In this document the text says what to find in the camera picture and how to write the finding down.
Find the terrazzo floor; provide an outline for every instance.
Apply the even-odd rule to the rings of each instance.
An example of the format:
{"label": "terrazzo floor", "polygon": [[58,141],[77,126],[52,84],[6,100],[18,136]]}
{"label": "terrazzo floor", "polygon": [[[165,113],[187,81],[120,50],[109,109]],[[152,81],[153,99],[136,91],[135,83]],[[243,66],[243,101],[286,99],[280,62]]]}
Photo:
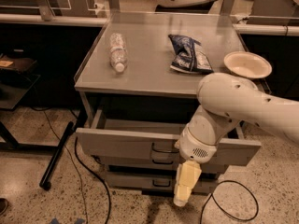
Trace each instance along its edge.
{"label": "terrazzo floor", "polygon": [[[53,108],[45,113],[59,137],[69,121],[76,121],[67,109]],[[50,129],[45,113],[21,106],[14,112],[0,112],[0,120],[20,142],[57,145],[58,139]],[[299,147],[289,145],[251,125],[246,126],[244,135],[246,139],[260,140],[262,147],[248,166],[230,166],[221,175],[220,181],[238,181],[252,191],[259,204],[259,213],[248,223],[299,223]],[[39,182],[50,156],[0,152],[0,196],[9,200],[8,210],[0,216],[1,224],[73,224],[83,223],[87,219],[89,224],[105,223],[107,193],[98,179],[75,158],[75,136],[70,136],[66,143],[48,191],[40,188]],[[82,153],[80,144],[78,156],[89,168],[102,174],[103,167],[94,158]],[[85,201],[74,165],[82,178]],[[185,207],[179,208],[173,205],[170,197],[142,195],[139,190],[110,188],[109,193],[111,214],[108,223],[112,224],[199,223],[208,198],[205,195],[193,195]],[[252,197],[237,184],[219,185],[214,196],[226,211],[236,217],[250,218],[256,211]],[[210,200],[202,223],[238,222],[228,218]]]}

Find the plate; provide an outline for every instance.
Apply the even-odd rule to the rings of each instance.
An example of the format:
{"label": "plate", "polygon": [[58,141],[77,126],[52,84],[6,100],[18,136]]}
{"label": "plate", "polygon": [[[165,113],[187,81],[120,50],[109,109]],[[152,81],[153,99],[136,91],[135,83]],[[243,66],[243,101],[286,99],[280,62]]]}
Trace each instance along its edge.
{"label": "plate", "polygon": [[272,66],[263,57],[245,51],[236,51],[224,57],[225,66],[238,76],[264,78],[271,74]]}

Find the plastic bottle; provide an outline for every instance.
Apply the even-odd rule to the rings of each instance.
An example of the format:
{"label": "plastic bottle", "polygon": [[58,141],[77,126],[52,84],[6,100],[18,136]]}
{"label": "plastic bottle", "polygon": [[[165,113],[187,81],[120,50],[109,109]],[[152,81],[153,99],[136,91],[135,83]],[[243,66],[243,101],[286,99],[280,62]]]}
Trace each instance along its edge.
{"label": "plastic bottle", "polygon": [[110,37],[110,64],[117,73],[127,67],[127,50],[122,34],[114,33]]}

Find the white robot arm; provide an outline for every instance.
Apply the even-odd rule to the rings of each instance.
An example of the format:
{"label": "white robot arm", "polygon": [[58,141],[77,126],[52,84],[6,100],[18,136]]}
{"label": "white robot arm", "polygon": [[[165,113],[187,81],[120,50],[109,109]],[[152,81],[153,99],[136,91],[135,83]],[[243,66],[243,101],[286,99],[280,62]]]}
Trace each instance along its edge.
{"label": "white robot arm", "polygon": [[299,144],[299,102],[258,91],[241,77],[222,73],[206,76],[197,90],[199,107],[186,125],[176,147],[186,160],[178,167],[174,203],[184,206],[217,145],[241,120]]}

